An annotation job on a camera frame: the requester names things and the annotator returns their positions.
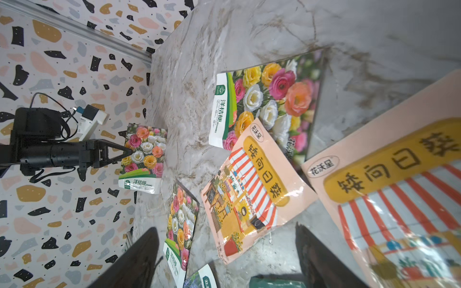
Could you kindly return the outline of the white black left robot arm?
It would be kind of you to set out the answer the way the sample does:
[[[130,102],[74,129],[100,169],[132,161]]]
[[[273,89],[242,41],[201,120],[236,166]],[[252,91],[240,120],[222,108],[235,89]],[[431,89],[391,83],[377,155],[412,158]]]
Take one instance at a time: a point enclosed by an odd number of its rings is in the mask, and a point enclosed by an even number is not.
[[[58,140],[61,130],[70,127],[61,112],[47,108],[19,108],[14,116],[10,143],[1,145],[1,176],[13,166],[20,166],[30,182],[45,179],[45,168],[63,168],[53,175],[77,171],[81,181],[86,180],[89,168],[116,164],[133,154],[130,148],[104,139],[80,142]]]

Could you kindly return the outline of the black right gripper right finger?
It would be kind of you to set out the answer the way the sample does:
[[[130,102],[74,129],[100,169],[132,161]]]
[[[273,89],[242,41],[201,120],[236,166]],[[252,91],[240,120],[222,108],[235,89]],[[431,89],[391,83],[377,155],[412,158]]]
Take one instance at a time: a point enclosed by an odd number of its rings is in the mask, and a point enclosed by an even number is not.
[[[295,245],[307,288],[366,288],[306,226],[296,224]]]

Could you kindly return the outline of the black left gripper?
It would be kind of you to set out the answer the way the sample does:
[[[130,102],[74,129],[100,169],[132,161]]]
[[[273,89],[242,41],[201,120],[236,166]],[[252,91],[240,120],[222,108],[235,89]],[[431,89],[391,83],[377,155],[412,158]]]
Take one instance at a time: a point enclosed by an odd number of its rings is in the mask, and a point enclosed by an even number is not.
[[[97,139],[75,142],[74,145],[79,153],[79,169],[87,170],[89,167],[102,168],[110,164],[117,164],[123,158],[131,156],[133,150],[114,142]],[[109,148],[122,151],[121,155],[109,157]]]

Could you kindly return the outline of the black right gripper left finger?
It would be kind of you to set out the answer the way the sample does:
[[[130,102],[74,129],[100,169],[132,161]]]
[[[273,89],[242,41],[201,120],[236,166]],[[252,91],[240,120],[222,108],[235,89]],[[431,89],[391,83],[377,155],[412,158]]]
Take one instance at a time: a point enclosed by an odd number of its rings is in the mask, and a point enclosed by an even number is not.
[[[149,228],[91,288],[149,288],[156,270],[159,250],[156,228]]]

